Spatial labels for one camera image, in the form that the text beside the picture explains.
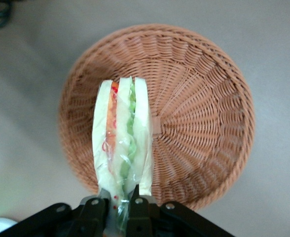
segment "plastic wrap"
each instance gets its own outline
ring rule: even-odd
[[[128,195],[137,184],[151,195],[152,125],[144,79],[104,81],[98,92],[92,130],[94,167],[99,189],[111,194],[107,229],[124,235]]]

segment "gray surface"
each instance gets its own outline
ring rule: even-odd
[[[0,30],[0,216],[21,220],[90,195],[58,141],[62,86],[85,49],[140,23],[206,36],[233,58],[253,93],[249,162],[227,195],[199,212],[239,237],[290,237],[290,0],[16,2]]]

